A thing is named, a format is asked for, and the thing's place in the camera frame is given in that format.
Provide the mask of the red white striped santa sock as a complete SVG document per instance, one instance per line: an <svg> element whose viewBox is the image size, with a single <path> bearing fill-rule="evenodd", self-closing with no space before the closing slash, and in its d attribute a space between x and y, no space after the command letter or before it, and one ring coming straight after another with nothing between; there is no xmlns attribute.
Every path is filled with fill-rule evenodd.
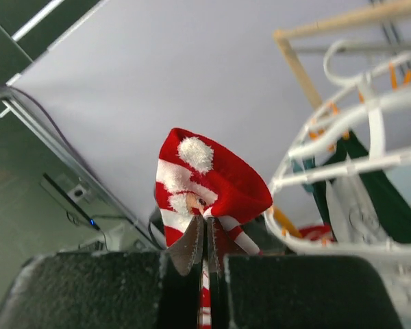
<svg viewBox="0 0 411 329"><path fill-rule="evenodd" d="M299 238L309 241L336 241L332 228L328 224L317 224L299 228Z"/></svg>

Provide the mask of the white round clip hanger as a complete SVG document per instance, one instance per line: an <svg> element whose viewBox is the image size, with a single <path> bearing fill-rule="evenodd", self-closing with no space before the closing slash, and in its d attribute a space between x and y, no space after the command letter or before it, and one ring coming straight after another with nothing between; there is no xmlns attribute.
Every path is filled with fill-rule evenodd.
<svg viewBox="0 0 411 329"><path fill-rule="evenodd" d="M396 68L411 61L411 49L397 51L379 64L354 75L336 73L331 62L342 50L364 49L352 40L333 43L323 58L326 78L338 92L316 108L291 143L272 177L269 190L278 194L288 186L312 184L340 176L411 166L411 146L388 150L386 117L411 111L411 79L393 84L384 93L373 82L394 76ZM411 301L411 244L386 239L378 243L309 241L282 232L271 208L265 212L266 226L287 247L299 254L353 255L369 260L398 300Z"/></svg>

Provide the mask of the orange clothespin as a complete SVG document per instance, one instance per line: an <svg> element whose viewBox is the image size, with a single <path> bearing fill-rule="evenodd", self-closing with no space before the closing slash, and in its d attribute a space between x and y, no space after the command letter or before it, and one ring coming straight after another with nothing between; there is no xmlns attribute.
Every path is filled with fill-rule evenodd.
<svg viewBox="0 0 411 329"><path fill-rule="evenodd" d="M282 232L287 232L291 236L302 239L303 236L288 217L277 207L271 206L274 220L282 227Z"/></svg>

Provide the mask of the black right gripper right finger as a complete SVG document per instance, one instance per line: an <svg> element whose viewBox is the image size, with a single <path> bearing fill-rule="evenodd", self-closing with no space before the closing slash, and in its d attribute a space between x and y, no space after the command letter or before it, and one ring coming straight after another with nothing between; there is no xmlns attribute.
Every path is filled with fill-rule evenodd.
<svg viewBox="0 0 411 329"><path fill-rule="evenodd" d="M212 328L401 328L382 279L355 256L248 256L207 221Z"/></svg>

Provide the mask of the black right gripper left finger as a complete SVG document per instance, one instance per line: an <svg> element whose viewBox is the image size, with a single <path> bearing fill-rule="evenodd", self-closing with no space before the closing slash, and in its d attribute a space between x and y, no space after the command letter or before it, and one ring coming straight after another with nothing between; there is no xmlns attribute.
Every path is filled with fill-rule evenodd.
<svg viewBox="0 0 411 329"><path fill-rule="evenodd" d="M163 252L60 252L29 259L0 328L196 328L203 219Z"/></svg>

